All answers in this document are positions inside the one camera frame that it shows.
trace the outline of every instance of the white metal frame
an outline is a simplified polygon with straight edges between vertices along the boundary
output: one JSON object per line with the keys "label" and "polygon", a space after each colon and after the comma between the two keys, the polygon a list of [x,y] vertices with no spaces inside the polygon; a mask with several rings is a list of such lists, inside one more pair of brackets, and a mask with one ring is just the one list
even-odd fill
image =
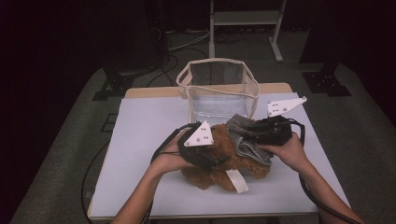
{"label": "white metal frame", "polygon": [[269,37],[270,45],[276,57],[276,61],[283,62],[279,47],[277,46],[277,37],[280,25],[283,20],[287,0],[282,0],[279,10],[265,11],[226,11],[215,12],[214,0],[210,1],[210,41],[209,41],[209,58],[215,58],[215,26],[218,25],[259,25],[274,24],[274,36]]}

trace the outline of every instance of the dark background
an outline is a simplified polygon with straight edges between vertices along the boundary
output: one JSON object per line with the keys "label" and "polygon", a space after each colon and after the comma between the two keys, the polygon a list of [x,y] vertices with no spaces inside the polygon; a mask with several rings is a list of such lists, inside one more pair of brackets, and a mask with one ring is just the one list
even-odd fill
{"label": "dark background", "polygon": [[[217,0],[216,8],[278,7],[275,0],[257,2]],[[155,8],[146,11],[142,1],[0,4],[0,221],[7,223],[91,75],[119,61],[155,65],[166,52],[163,43],[148,41],[153,36],[149,27],[161,21]],[[166,30],[208,29],[208,0],[167,0],[163,5]],[[282,23],[284,30],[311,29],[301,63],[331,58],[346,64],[393,124],[395,9],[388,1],[289,1]],[[125,28],[128,22],[133,28]],[[342,54],[335,57],[334,49]]]}

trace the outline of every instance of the person's left hand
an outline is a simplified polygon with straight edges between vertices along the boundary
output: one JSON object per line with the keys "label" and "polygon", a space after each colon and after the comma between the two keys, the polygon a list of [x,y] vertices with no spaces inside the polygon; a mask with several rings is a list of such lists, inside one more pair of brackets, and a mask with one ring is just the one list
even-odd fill
{"label": "person's left hand", "polygon": [[168,173],[180,170],[183,167],[193,166],[191,163],[185,161],[178,153],[177,141],[186,131],[183,130],[172,139],[163,149],[164,153],[160,154],[150,166],[155,167],[161,173]]}

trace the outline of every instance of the forearm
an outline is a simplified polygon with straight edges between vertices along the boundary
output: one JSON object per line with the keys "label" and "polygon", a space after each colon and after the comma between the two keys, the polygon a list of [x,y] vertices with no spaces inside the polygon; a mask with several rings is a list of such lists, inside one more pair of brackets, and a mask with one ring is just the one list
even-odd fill
{"label": "forearm", "polygon": [[[299,173],[308,186],[309,191],[320,202],[359,223],[364,223],[364,221],[341,200],[312,164],[307,165]],[[323,219],[323,223],[347,223],[320,208],[319,213]]]}
{"label": "forearm", "polygon": [[149,167],[111,223],[140,224],[153,201],[162,176],[162,173]]}

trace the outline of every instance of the stuffed animal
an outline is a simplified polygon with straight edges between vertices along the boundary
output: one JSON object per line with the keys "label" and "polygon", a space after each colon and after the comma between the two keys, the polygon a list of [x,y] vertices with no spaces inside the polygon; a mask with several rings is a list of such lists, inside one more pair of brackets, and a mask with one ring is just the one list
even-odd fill
{"label": "stuffed animal", "polygon": [[229,124],[218,124],[212,127],[214,144],[209,146],[210,153],[217,159],[228,157],[228,160],[218,164],[213,171],[206,171],[199,167],[183,168],[181,173],[199,189],[207,189],[217,184],[222,189],[236,191],[231,179],[227,176],[228,170],[247,170],[256,179],[262,179],[270,171],[271,163],[262,164],[249,157],[239,156],[235,150],[235,143],[229,133]]}

